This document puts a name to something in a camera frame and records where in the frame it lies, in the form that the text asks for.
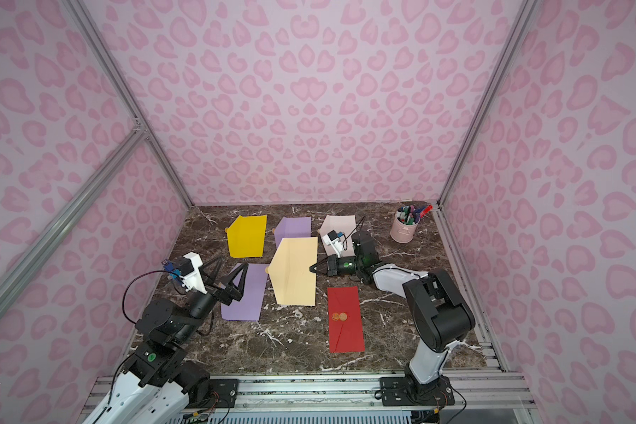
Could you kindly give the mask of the purple envelope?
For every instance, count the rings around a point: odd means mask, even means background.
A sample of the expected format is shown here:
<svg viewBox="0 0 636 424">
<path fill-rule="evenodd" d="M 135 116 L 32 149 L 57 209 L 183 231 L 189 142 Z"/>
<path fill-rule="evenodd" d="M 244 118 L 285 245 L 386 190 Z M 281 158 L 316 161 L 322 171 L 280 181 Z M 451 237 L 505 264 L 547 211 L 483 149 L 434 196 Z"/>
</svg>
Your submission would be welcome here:
<svg viewBox="0 0 636 424">
<path fill-rule="evenodd" d="M 280 246 L 283 239 L 309 238 L 311 223 L 311 217 L 283 217 L 273 231 L 276 247 Z"/>
<path fill-rule="evenodd" d="M 257 322 L 261 315 L 264 293 L 268 281 L 266 264 L 250 264 L 247 270 L 244 294 L 240 301 L 221 306 L 226 321 Z"/>
</svg>

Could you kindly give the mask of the beige envelope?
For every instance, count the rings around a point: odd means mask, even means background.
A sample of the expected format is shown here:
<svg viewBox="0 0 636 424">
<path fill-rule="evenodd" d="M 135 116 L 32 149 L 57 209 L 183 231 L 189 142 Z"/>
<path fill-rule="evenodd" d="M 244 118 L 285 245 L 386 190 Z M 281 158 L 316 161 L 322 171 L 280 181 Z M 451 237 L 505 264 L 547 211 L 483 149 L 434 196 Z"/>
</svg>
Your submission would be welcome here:
<svg viewBox="0 0 636 424">
<path fill-rule="evenodd" d="M 278 305 L 314 306 L 318 238 L 283 238 L 267 267 Z"/>
</svg>

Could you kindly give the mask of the white envelope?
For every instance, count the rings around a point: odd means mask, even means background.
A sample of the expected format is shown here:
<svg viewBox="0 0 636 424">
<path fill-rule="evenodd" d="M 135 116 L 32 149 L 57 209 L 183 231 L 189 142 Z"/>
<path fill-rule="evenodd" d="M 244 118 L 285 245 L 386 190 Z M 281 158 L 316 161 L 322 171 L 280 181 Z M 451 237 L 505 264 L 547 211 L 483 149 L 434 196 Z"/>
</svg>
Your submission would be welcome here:
<svg viewBox="0 0 636 424">
<path fill-rule="evenodd" d="M 349 236 L 356 227 L 355 216 L 331 216 L 328 215 L 323 220 L 318 233 L 320 236 L 324 236 L 331 231 L 336 233 L 342 233 L 344 236 Z"/>
</svg>

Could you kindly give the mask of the yellow envelope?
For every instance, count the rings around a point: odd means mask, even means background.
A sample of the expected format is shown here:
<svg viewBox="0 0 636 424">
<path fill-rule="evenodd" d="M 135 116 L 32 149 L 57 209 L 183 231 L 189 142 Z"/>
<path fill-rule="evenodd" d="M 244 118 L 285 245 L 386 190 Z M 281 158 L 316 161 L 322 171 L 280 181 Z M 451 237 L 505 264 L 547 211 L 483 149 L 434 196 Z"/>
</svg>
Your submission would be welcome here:
<svg viewBox="0 0 636 424">
<path fill-rule="evenodd" d="M 237 217 L 226 229 L 231 258 L 261 258 L 266 236 L 267 217 Z"/>
</svg>

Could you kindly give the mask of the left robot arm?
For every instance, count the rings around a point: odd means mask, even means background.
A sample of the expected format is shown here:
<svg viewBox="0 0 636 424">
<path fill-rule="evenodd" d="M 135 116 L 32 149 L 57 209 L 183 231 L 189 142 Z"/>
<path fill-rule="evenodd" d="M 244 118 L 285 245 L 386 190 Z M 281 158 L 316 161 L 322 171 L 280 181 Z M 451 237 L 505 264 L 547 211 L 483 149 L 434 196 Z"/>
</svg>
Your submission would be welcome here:
<svg viewBox="0 0 636 424">
<path fill-rule="evenodd" d="M 185 349 L 219 304 L 229 306 L 245 293 L 247 263 L 221 276 L 224 258 L 203 261 L 189 253 L 164 261 L 161 273 L 187 295 L 180 306 L 169 299 L 152 300 L 134 321 L 143 336 L 118 366 L 111 388 L 86 418 L 87 423 L 206 423 L 217 410 L 231 413 L 239 380 L 214 379 Z"/>
</svg>

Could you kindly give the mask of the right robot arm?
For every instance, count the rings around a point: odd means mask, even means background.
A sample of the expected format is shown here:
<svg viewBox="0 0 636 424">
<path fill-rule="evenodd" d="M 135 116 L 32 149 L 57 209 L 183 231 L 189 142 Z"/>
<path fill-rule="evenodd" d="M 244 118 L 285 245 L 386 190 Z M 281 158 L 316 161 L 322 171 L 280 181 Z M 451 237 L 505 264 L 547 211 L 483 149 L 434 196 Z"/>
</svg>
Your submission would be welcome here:
<svg viewBox="0 0 636 424">
<path fill-rule="evenodd" d="M 443 269 L 416 271 L 382 261 L 367 231 L 353 233 L 354 255 L 332 254 L 309 270 L 327 277 L 355 276 L 363 284 L 404 298 L 420 342 L 406 367 L 413 388 L 438 383 L 452 350 L 475 327 L 475 316 L 450 274 Z"/>
</svg>

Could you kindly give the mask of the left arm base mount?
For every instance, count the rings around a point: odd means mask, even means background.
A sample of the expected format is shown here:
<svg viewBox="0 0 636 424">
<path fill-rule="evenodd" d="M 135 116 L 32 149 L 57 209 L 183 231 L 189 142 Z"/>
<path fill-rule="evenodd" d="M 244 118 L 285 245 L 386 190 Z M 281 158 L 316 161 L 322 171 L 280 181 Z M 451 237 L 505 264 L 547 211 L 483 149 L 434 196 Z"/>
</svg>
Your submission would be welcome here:
<svg viewBox="0 0 636 424">
<path fill-rule="evenodd" d="M 173 382 L 187 394 L 187 408 L 198 410 L 234 408 L 240 386 L 239 379 L 213 378 L 200 364 L 191 361 L 178 368 Z"/>
</svg>

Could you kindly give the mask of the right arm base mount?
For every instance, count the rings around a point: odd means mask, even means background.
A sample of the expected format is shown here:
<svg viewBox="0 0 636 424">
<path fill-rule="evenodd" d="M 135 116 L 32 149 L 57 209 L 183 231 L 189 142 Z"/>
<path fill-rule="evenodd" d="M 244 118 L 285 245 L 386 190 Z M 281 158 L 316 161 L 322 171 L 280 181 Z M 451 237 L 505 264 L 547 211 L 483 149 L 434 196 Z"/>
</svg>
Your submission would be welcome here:
<svg viewBox="0 0 636 424">
<path fill-rule="evenodd" d="M 375 398 L 383 406 L 434 406 L 439 409 L 454 406 L 450 380 L 439 376 L 427 384 L 417 383 L 411 376 L 381 377 Z"/>
</svg>

